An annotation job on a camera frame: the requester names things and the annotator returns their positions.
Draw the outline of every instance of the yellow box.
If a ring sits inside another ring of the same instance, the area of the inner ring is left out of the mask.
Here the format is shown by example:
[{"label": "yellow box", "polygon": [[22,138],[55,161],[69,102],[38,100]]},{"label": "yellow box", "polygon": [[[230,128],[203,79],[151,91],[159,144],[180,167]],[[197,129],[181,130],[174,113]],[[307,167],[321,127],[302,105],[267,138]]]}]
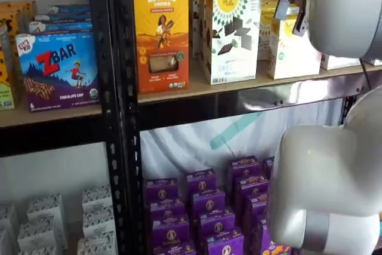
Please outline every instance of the yellow box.
[{"label": "yellow box", "polygon": [[17,80],[7,25],[0,25],[0,110],[14,109],[18,100]]},{"label": "yellow box", "polygon": [[293,34],[297,15],[285,20],[272,19],[268,74],[273,79],[318,75],[321,54],[311,45],[308,33]]}]

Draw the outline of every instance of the boy illustration on box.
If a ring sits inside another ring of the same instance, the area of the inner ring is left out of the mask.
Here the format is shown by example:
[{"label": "boy illustration on box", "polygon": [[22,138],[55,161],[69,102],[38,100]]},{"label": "boy illustration on box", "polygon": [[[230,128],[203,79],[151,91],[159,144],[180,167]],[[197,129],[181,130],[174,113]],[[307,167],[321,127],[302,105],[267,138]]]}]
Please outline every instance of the boy illustration on box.
[{"label": "boy illustration on box", "polygon": [[79,61],[76,61],[76,62],[74,62],[74,68],[65,71],[65,72],[71,72],[72,73],[72,79],[77,81],[76,87],[78,87],[78,88],[81,87],[82,80],[84,79],[84,77],[81,75],[86,75],[86,73],[81,73],[79,71],[80,65],[81,64],[79,63]]}]

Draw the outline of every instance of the white robot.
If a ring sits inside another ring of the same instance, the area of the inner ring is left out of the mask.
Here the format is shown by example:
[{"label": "white robot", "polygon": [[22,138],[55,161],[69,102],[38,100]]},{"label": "white robot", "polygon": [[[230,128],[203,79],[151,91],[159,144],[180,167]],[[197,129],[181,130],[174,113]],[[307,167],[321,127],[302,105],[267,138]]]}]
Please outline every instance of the white robot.
[{"label": "white robot", "polygon": [[[382,59],[382,0],[305,0],[295,33],[329,55]],[[280,0],[275,17],[285,17]],[[272,240],[308,254],[370,255],[382,211],[382,87],[341,127],[301,126],[281,140],[269,190]]]}]

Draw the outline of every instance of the cardboard box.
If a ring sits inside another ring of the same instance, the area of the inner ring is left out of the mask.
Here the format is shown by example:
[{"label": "cardboard box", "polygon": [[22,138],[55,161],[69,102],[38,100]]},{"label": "cardboard box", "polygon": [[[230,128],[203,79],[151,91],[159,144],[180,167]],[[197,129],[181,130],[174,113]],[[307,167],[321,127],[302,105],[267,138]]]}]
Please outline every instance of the cardboard box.
[{"label": "cardboard box", "polygon": [[99,236],[81,238],[78,241],[77,255],[118,255],[114,231]]},{"label": "cardboard box", "polygon": [[204,74],[211,85],[256,76],[261,0],[206,0]]},{"label": "cardboard box", "polygon": [[311,45],[308,33],[293,34],[296,15],[285,20],[272,19],[269,41],[270,61],[268,74],[272,79],[318,75],[321,54]]},{"label": "cardboard box", "polygon": [[134,0],[139,93],[188,87],[187,0]]},{"label": "cardboard box", "polygon": [[187,194],[202,192],[216,188],[216,174],[213,168],[200,170],[186,175]]},{"label": "cardboard box", "polygon": [[110,185],[82,191],[82,209],[84,211],[98,210],[113,205]]},{"label": "cardboard box", "polygon": [[113,207],[108,206],[98,210],[84,212],[83,224],[83,232],[86,238],[99,236],[110,231],[115,232]]},{"label": "cardboard box", "polygon": [[54,217],[41,216],[22,224],[18,241],[21,251],[33,251],[45,247],[60,248]]},{"label": "cardboard box", "polygon": [[244,236],[240,228],[235,227],[231,231],[222,232],[206,239],[203,249],[206,255],[242,254]]},{"label": "cardboard box", "polygon": [[188,242],[190,222],[187,214],[175,215],[166,219],[157,219],[152,225],[152,246],[169,247]]},{"label": "cardboard box", "polygon": [[150,179],[146,181],[146,201],[178,197],[178,180],[175,178]]},{"label": "cardboard box", "polygon": [[31,112],[99,102],[92,31],[22,34],[16,42]]},{"label": "cardboard box", "polygon": [[213,210],[199,216],[199,239],[231,231],[235,227],[235,214],[231,207]]},{"label": "cardboard box", "polygon": [[66,216],[62,203],[61,194],[34,199],[29,202],[27,210],[28,220],[37,219],[41,216],[53,216],[56,233],[60,239],[60,245],[67,249],[68,233],[66,227]]}]

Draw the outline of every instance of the white box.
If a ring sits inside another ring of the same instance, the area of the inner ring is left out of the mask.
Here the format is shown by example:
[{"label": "white box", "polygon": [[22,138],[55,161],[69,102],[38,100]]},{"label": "white box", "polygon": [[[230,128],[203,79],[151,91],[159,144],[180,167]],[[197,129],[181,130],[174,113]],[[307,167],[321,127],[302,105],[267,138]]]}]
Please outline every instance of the white box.
[{"label": "white box", "polygon": [[358,65],[361,65],[359,59],[336,57],[331,55],[325,55],[325,59],[321,63],[321,66],[325,70],[333,70]]},{"label": "white box", "polygon": [[60,248],[54,223],[53,216],[41,216],[22,224],[18,238],[21,251],[33,251],[52,246]]},{"label": "white box", "polygon": [[33,251],[23,251],[19,255],[57,255],[56,247],[46,247],[42,249],[37,249]]},{"label": "white box", "polygon": [[78,241],[77,255],[117,255],[114,231]]},{"label": "white box", "polygon": [[17,235],[19,234],[20,224],[14,204],[0,206],[0,228],[5,228],[9,232],[13,249],[15,252],[19,252]]},{"label": "white box", "polygon": [[61,194],[32,200],[28,206],[27,216],[29,220],[40,216],[54,216],[60,245],[67,249],[67,228]]},{"label": "white box", "polygon": [[110,185],[82,192],[82,209],[84,212],[101,209],[113,205]]},{"label": "white box", "polygon": [[93,237],[110,231],[115,232],[113,207],[108,206],[84,212],[83,230],[85,237]]}]

